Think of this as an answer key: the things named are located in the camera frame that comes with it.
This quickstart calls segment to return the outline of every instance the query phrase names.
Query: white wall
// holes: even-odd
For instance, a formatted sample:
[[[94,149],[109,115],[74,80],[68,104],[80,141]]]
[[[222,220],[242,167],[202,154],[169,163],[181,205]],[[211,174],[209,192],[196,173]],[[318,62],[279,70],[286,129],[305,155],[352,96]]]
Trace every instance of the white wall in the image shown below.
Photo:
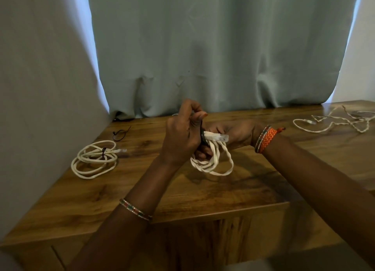
[[[74,1],[0,0],[0,240],[110,122]]]
[[[375,101],[375,0],[361,0],[332,102]]]

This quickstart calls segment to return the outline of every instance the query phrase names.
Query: wooden desk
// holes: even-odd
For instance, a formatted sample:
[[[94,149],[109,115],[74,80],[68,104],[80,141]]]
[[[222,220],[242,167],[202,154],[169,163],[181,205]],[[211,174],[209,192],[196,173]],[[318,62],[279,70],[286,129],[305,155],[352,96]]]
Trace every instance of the wooden desk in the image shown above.
[[[354,101],[213,113],[207,120],[260,118],[285,126],[284,135],[374,192],[375,122],[365,134],[350,126],[311,134],[292,124],[341,104],[349,111],[375,111],[374,102]],[[128,150],[118,166],[94,180],[82,180],[68,169],[7,235],[2,249],[26,270],[63,270],[157,156],[166,118],[111,123],[97,141],[132,126],[118,143]],[[203,174],[190,163],[177,172],[132,270],[207,270],[341,241],[252,147],[232,151],[232,158],[235,166],[228,176]],[[228,166],[223,159],[218,170]]]

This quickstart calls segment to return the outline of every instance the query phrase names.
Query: light blue curtain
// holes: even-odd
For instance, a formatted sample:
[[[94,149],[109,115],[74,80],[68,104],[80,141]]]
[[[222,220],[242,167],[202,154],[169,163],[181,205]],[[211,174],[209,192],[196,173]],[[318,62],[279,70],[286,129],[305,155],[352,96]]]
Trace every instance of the light blue curtain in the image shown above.
[[[322,103],[355,0],[89,0],[111,111],[128,118]]]

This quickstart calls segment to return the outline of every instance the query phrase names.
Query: white cable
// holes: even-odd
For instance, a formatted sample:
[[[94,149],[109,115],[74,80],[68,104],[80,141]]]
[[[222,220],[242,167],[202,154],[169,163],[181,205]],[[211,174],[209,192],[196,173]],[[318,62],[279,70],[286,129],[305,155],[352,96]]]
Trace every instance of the white cable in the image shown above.
[[[332,113],[337,109],[337,108],[344,108],[344,111],[345,113],[350,116],[354,121],[350,121],[349,119],[347,118],[343,118],[343,117],[335,117],[335,116],[332,116]],[[301,129],[301,130],[304,130],[306,132],[310,132],[310,133],[321,133],[321,132],[325,132],[327,130],[329,130],[332,126],[335,126],[335,125],[351,125],[354,129],[356,129],[358,132],[360,133],[364,133],[366,131],[368,131],[368,129],[370,128],[370,121],[372,119],[375,118],[375,112],[371,112],[371,111],[355,111],[356,113],[372,113],[374,114],[374,116],[372,117],[354,117],[352,116],[349,112],[347,112],[345,106],[340,106],[340,107],[336,107],[334,108],[327,116],[315,116],[315,115],[311,115],[311,117],[315,120],[315,121],[311,121],[311,120],[306,120],[306,119],[294,119],[293,120],[293,124]],[[325,129],[323,130],[320,130],[320,131],[310,131],[308,129],[305,129],[305,128],[302,128],[300,126],[298,126],[296,124],[296,121],[302,121],[302,122],[307,122],[309,124],[312,124],[312,125],[316,125],[317,123],[327,119],[327,118],[334,118],[334,119],[341,119],[341,120],[345,120],[346,122],[345,123],[336,123],[336,122],[331,122],[330,125],[328,127],[326,127]],[[359,128],[357,128],[355,126],[356,123],[360,123],[360,122],[366,122],[366,128],[363,129],[363,130],[360,130]]]
[[[226,136],[226,135],[215,134],[215,133],[211,133],[211,132],[204,132],[204,136],[206,137],[206,141],[210,145],[213,156],[211,157],[211,159],[209,161],[207,161],[207,160],[199,161],[195,158],[195,155],[193,155],[190,158],[190,162],[193,165],[193,167],[195,167],[196,169],[198,169],[201,172],[208,172],[210,174],[217,175],[217,176],[225,176],[225,175],[230,174],[233,170],[234,163],[233,163],[233,160],[232,160],[232,156],[227,149],[227,144],[224,141],[213,140],[215,138],[222,139],[222,137]],[[232,165],[232,167],[227,172],[225,172],[224,174],[220,174],[220,173],[217,173],[217,172],[213,171],[216,168],[216,166],[218,166],[218,164],[219,164],[219,158],[220,158],[219,145],[221,145],[223,150],[226,152],[226,154],[229,158],[229,162]]]
[[[105,151],[103,152],[103,148],[97,146],[97,144],[100,144],[100,143],[112,143],[113,147],[111,149],[105,149]],[[94,150],[86,152],[89,148],[94,148]],[[82,179],[94,179],[98,177],[99,175],[102,175],[114,169],[117,165],[116,153],[125,152],[125,151],[126,149],[116,149],[116,143],[114,141],[110,141],[110,140],[97,141],[96,143],[92,143],[90,145],[85,146],[83,149],[81,149],[78,152],[77,157],[73,159],[72,161],[71,169],[74,172],[74,174],[76,174],[78,177]],[[80,171],[77,169],[77,165],[80,162],[102,164],[102,166],[91,171]],[[108,164],[112,164],[112,166],[102,172],[96,173],[104,169]]]

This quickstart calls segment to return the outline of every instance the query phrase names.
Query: orange bracelet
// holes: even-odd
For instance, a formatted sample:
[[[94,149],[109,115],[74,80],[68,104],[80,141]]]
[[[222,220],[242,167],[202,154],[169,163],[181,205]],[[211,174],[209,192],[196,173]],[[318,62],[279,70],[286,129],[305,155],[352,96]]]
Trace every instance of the orange bracelet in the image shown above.
[[[274,128],[271,127],[267,131],[267,133],[265,134],[265,136],[263,137],[263,140],[262,140],[262,142],[260,144],[258,153],[263,153],[263,150],[266,148],[267,145],[269,145],[269,143],[274,138],[274,136],[276,136],[277,133],[282,132],[283,130],[285,130],[284,127],[280,127],[277,130],[275,130]]]

